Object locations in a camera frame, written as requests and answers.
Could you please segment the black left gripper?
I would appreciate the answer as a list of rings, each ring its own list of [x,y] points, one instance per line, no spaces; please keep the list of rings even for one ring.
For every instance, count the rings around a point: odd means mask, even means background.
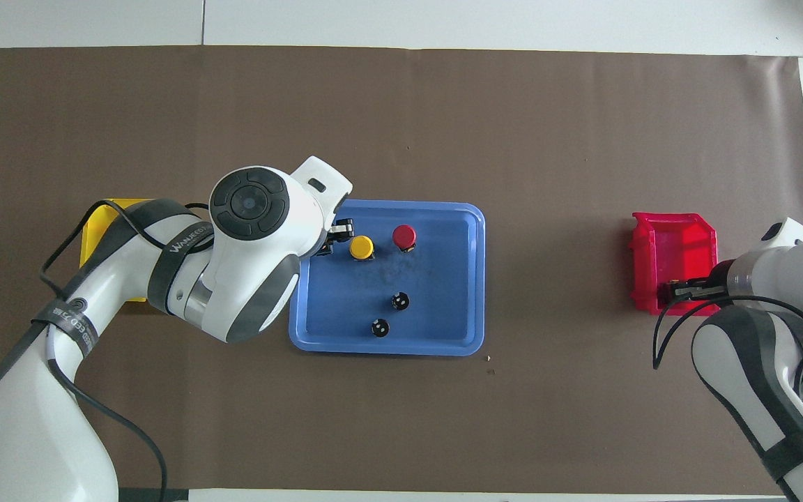
[[[326,239],[319,255],[331,255],[334,251],[335,242],[347,242],[355,236],[354,222],[351,218],[338,219],[330,227],[330,238]]]

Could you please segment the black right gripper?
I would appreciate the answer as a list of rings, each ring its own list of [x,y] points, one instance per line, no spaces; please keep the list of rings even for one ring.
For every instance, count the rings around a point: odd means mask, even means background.
[[[659,294],[659,307],[673,307],[675,305],[702,301],[712,302],[719,307],[733,305],[733,300],[729,299],[728,292],[728,273],[734,264],[734,259],[720,261],[710,271],[707,277],[689,277],[684,280],[669,280],[663,283],[663,289]],[[678,289],[703,289],[701,290],[678,290]]]

